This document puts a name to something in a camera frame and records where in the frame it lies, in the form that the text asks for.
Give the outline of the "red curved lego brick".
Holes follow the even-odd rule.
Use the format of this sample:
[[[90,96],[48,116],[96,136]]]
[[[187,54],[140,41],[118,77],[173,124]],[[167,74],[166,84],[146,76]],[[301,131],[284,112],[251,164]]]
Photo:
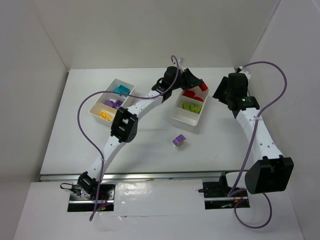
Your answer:
[[[191,91],[191,90],[186,90],[182,95],[187,97],[187,98],[191,98],[191,99],[197,100],[199,102],[204,102],[204,100],[201,97],[196,96],[196,93],[194,91]]]

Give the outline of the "lime green lego brick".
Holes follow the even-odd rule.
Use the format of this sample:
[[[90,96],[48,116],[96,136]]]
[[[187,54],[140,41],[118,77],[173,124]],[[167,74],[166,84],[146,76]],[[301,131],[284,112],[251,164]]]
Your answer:
[[[194,105],[193,103],[190,104],[190,111],[196,114],[200,114],[202,110],[202,105]]]

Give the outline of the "large teal curved lego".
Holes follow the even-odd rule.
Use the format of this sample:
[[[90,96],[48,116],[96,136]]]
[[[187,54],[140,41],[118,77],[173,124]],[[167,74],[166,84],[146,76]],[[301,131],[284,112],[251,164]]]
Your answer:
[[[120,97],[124,97],[124,98],[127,97],[127,95],[124,92],[116,92],[115,94],[120,96]]]

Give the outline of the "purple rounded lego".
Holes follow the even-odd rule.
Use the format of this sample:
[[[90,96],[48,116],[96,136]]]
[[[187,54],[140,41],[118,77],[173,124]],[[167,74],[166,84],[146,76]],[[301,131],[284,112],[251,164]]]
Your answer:
[[[183,134],[180,134],[172,140],[172,143],[176,147],[180,147],[185,142],[185,140],[186,140],[186,137]]]

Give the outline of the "teal lego brick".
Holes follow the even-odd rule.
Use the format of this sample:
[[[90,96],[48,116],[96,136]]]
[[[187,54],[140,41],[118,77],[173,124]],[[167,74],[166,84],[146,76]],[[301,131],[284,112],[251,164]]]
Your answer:
[[[130,92],[131,92],[131,90],[128,87],[124,86],[124,85],[119,85],[119,87],[115,88],[113,91],[115,93],[116,92],[121,92],[121,93],[125,93],[125,94],[130,94]]]

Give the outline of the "purple curved lego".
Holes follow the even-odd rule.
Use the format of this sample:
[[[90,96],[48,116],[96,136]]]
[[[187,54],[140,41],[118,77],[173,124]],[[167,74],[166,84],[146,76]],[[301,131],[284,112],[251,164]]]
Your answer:
[[[116,108],[116,104],[112,100],[105,100],[103,104],[110,107],[110,108],[114,108],[114,109]]]

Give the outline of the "yellow lego base piece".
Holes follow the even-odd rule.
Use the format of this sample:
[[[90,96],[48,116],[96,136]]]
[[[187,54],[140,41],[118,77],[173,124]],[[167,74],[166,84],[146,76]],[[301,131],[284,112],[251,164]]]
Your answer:
[[[99,117],[102,118],[102,119],[104,119],[104,120],[106,120],[106,121],[108,121],[108,122],[110,122],[110,121],[113,120],[112,117],[111,117],[107,112],[105,112],[105,111],[101,111],[101,112],[99,113]]]

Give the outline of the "red lego cluster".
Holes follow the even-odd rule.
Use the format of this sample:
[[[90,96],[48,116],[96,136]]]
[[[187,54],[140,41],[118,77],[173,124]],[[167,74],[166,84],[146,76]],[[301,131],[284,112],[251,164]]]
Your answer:
[[[202,82],[201,82],[201,84],[199,85],[199,88],[200,88],[200,90],[202,91],[202,92],[205,92],[205,91],[207,91],[208,90],[208,86],[206,85],[206,83],[203,81],[203,80],[201,80]]]

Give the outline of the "green leaf lego piece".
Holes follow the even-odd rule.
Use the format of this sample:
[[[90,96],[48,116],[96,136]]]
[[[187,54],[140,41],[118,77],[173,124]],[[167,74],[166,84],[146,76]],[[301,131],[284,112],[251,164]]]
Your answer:
[[[187,102],[183,102],[183,103],[182,103],[182,108],[183,108],[184,110],[191,111],[190,104],[187,103]]]

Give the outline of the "purple lego plate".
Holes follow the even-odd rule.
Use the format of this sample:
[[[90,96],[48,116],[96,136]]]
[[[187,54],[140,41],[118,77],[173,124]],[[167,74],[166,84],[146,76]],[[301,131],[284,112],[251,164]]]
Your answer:
[[[120,101],[120,100],[116,100],[114,104],[115,104],[115,106],[116,106],[117,108],[119,108],[119,107],[122,106],[123,102]]]

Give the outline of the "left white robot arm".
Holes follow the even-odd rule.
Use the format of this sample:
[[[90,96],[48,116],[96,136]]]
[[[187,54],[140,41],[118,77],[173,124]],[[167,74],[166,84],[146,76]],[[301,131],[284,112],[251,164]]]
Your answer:
[[[78,178],[77,185],[81,191],[90,198],[93,198],[99,192],[104,173],[121,148],[127,143],[132,142],[136,137],[138,123],[142,117],[170,98],[172,91],[177,89],[187,91],[203,84],[204,81],[194,76],[188,68],[180,70],[178,66],[169,66],[163,77],[157,80],[146,96],[141,97],[131,94],[131,97],[139,99],[139,101],[127,108],[121,106],[116,110],[110,128],[110,136],[107,139],[104,150],[101,150],[85,134],[80,123],[80,113],[87,100],[95,95],[107,93],[107,91],[98,91],[86,97],[78,107],[77,124],[82,135],[98,151],[99,157],[92,167],[88,171],[83,172]]]

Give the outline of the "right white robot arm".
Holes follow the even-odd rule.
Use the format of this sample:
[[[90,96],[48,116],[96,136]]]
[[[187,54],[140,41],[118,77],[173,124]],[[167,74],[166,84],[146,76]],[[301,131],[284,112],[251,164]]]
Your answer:
[[[227,105],[242,127],[249,146],[239,171],[222,174],[233,193],[245,189],[250,194],[282,192],[289,183],[294,162],[285,157],[273,141],[254,96],[248,95],[249,80],[242,72],[222,78],[213,98]]]

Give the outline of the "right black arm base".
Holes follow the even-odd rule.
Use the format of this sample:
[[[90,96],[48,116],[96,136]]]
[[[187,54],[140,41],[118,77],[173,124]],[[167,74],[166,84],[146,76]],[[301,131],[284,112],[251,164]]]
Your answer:
[[[222,180],[203,182],[202,188],[198,192],[203,195],[204,208],[206,210],[234,209],[235,207],[250,208],[246,191],[228,197],[230,189]]]

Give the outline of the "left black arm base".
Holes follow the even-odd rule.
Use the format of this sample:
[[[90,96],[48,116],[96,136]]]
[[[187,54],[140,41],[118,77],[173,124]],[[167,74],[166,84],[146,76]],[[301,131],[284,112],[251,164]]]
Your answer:
[[[97,194],[88,195],[75,183],[61,183],[60,188],[69,191],[67,212],[80,213],[92,212],[95,209]],[[100,185],[96,208],[98,212],[113,212],[116,185],[114,183],[102,183]]]

